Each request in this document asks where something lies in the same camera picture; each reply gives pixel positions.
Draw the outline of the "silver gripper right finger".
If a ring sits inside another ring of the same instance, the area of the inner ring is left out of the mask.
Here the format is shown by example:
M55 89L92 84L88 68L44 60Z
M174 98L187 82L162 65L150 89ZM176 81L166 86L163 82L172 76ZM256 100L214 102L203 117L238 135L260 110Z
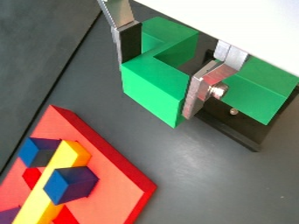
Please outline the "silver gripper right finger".
M214 58L215 60L191 77L182 110L186 119L194 117L211 97L219 100L227 93L230 87L223 81L240 70L248 59L248 53L220 40Z

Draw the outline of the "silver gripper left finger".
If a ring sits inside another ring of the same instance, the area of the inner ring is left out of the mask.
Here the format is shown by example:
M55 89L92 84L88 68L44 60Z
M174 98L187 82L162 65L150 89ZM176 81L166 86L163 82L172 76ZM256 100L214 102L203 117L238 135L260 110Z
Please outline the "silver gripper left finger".
M128 0L98 0L116 44L119 64L142 53L142 23L135 20Z

